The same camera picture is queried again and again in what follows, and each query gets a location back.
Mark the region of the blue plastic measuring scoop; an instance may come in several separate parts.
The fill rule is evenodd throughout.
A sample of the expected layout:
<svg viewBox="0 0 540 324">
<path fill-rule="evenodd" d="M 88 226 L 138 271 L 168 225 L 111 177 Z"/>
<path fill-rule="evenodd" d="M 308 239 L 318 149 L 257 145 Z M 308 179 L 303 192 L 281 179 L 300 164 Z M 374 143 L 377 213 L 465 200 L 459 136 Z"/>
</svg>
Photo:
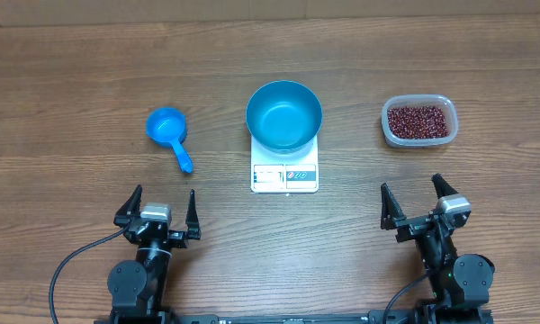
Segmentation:
<svg viewBox="0 0 540 324">
<path fill-rule="evenodd" d="M 147 135 L 159 146 L 171 148 L 182 172 L 191 174 L 194 165 L 183 147 L 187 136 L 185 116 L 173 107 L 161 107 L 155 110 L 146 122 Z"/>
</svg>

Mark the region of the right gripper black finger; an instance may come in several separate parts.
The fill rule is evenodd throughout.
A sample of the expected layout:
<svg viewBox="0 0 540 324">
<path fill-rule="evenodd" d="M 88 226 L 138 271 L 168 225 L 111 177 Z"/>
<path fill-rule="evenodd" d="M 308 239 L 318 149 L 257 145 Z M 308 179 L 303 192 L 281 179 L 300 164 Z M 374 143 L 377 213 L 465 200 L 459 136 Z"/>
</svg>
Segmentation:
<svg viewBox="0 0 540 324">
<path fill-rule="evenodd" d="M 431 181 L 434 185 L 436 197 L 438 199 L 445 196 L 458 194 L 458 192 L 439 173 L 432 175 Z"/>
<path fill-rule="evenodd" d="M 381 214 L 381 229 L 395 230 L 399 223 L 407 219 L 400 205 L 395 199 L 391 189 L 386 183 L 381 185 L 382 195 L 382 214 Z"/>
</svg>

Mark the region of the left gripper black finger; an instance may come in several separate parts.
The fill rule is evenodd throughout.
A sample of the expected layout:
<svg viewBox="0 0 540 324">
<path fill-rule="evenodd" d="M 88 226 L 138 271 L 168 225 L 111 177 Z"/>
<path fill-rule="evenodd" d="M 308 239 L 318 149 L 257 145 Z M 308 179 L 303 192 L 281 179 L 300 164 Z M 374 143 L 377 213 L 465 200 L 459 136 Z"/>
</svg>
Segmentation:
<svg viewBox="0 0 540 324">
<path fill-rule="evenodd" d="M 135 218 L 140 216 L 140 203 L 143 188 L 141 184 L 138 184 L 130 198 L 122 205 L 122 207 L 115 213 L 113 224 L 115 226 L 127 226 Z"/>
<path fill-rule="evenodd" d="M 189 203 L 187 214 L 185 217 L 185 224 L 187 226 L 187 237 L 192 240 L 201 239 L 200 222 L 196 210 L 195 191 L 190 191 Z"/>
</svg>

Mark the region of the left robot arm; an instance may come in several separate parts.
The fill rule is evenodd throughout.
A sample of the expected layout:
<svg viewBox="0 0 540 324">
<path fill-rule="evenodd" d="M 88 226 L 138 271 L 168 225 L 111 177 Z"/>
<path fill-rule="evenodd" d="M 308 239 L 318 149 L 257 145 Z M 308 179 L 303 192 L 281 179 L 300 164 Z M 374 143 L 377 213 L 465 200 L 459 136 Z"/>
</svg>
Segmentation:
<svg viewBox="0 0 540 324">
<path fill-rule="evenodd" d="M 194 191 L 190 192 L 185 230 L 171 229 L 172 210 L 167 204 L 149 202 L 141 206 L 139 185 L 115 213 L 113 223 L 137 247 L 133 260 L 118 263 L 109 273 L 107 287 L 112 295 L 111 323 L 177 323 L 173 309 L 162 304 L 172 250 L 187 248 L 201 238 Z"/>
</svg>

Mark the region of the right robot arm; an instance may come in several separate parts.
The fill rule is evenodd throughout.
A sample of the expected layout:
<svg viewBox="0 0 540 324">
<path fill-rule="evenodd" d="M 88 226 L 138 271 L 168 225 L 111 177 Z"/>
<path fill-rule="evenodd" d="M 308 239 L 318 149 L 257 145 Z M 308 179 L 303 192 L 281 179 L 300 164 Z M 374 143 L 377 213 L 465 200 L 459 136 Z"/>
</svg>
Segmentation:
<svg viewBox="0 0 540 324">
<path fill-rule="evenodd" d="M 452 235 L 468 221 L 472 205 L 440 174 L 432 176 L 436 207 L 426 215 L 407 217 L 387 184 L 381 185 L 381 228 L 396 230 L 396 240 L 413 240 L 424 274 L 399 290 L 388 302 L 381 323 L 492 323 L 483 305 L 490 299 L 495 265 L 479 254 L 458 255 Z M 394 310 L 395 302 L 428 280 L 431 299 L 419 300 L 412 310 Z"/>
</svg>

